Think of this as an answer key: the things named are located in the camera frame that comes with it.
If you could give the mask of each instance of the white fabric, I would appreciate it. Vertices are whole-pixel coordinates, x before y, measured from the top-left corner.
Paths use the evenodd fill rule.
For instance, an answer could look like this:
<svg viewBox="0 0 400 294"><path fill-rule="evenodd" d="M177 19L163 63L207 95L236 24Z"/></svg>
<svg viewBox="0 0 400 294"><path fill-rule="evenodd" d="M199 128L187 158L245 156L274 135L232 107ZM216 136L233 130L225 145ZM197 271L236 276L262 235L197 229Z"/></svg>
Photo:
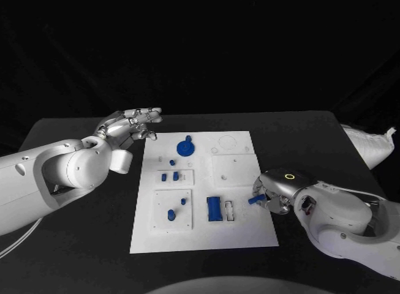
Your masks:
<svg viewBox="0 0 400 294"><path fill-rule="evenodd" d="M368 167L373 169L389 157L395 150L392 135L396 132L396 129L392 127L385 135L375 135L362 130L356 130L353 127L344 124L342 126L368 164Z"/></svg>

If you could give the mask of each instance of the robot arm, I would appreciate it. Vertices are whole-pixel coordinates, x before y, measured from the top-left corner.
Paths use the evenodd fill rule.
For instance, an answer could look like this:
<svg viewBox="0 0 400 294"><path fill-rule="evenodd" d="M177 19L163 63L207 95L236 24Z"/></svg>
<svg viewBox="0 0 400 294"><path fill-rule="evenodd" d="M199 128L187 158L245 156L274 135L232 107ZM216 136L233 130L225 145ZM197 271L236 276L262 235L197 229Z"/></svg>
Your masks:
<svg viewBox="0 0 400 294"><path fill-rule="evenodd" d="M92 193L109 170L128 173L135 140L157 133L161 109L118 111L83 140L64 140L0 157L0 235L15 231Z"/></svg>
<svg viewBox="0 0 400 294"><path fill-rule="evenodd" d="M314 182L284 168L265 172L253 187L258 204L277 214L292 208L316 247L400 280L400 203Z"/></svg>

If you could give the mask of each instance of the black table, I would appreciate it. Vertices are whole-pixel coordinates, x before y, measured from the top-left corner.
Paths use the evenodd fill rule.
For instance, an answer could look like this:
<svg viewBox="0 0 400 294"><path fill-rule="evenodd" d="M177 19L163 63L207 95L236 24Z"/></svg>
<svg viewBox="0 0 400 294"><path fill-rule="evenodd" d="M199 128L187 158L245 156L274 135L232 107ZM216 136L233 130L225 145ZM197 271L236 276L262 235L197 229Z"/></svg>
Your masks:
<svg viewBox="0 0 400 294"><path fill-rule="evenodd" d="M100 119L43 119L22 150L87 137ZM157 132L249 130L262 171L297 168L329 183L383 195L327 111L164 116L151 128ZM129 174L111 172L96 191L46 217L0 260L0 292L137 294L202 277L259 276L340 293L400 293L399 281L316 249L294 213L272 215L279 247L129 254L144 149L144 141L129 149L135 156Z"/></svg>

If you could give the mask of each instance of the blue knob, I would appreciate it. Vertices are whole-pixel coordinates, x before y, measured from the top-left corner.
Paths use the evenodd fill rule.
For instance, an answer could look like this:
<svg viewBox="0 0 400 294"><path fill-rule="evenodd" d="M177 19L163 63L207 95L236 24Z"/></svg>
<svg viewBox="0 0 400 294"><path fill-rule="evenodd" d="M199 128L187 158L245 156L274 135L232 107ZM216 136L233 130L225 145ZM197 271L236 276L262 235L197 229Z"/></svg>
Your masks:
<svg viewBox="0 0 400 294"><path fill-rule="evenodd" d="M187 136L186 141L180 142L177 151L181 156L190 156L196 151L191 136Z"/></svg>
<svg viewBox="0 0 400 294"><path fill-rule="evenodd" d="M170 221L173 222L173 221L176 220L176 218L177 218L177 215L176 215L174 210L171 209L171 210L168 211L168 219L170 219Z"/></svg>
<svg viewBox="0 0 400 294"><path fill-rule="evenodd" d="M261 194L256 197L253 197L253 198L249 199L249 203L251 204L255 204L259 200L265 200L265 199L266 199L266 195L265 194Z"/></svg>

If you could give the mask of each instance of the blue shape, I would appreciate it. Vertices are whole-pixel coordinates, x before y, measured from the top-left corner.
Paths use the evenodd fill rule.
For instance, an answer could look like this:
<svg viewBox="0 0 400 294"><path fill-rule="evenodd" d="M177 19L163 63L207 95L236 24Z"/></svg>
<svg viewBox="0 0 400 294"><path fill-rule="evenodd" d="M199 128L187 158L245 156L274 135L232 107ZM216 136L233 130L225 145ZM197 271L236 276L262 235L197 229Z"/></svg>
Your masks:
<svg viewBox="0 0 400 294"><path fill-rule="evenodd" d="M265 200L265 199L266 199L266 195L265 194L261 194L256 197L253 197L253 198L249 199L249 203L251 204L255 204L259 200Z"/></svg>
<svg viewBox="0 0 400 294"><path fill-rule="evenodd" d="M222 222L222 211L220 211L220 197L209 197L207 198L209 205L209 221L210 222Z"/></svg>
<svg viewBox="0 0 400 294"><path fill-rule="evenodd" d="M187 136L186 141L180 142L177 146L177 151L181 156L190 156L194 153L196 146L191 141L191 136Z"/></svg>
<svg viewBox="0 0 400 294"><path fill-rule="evenodd" d="M176 218L177 218L177 215L176 215L174 210L171 209L171 210L168 211L168 220L173 222L173 221L176 220Z"/></svg>

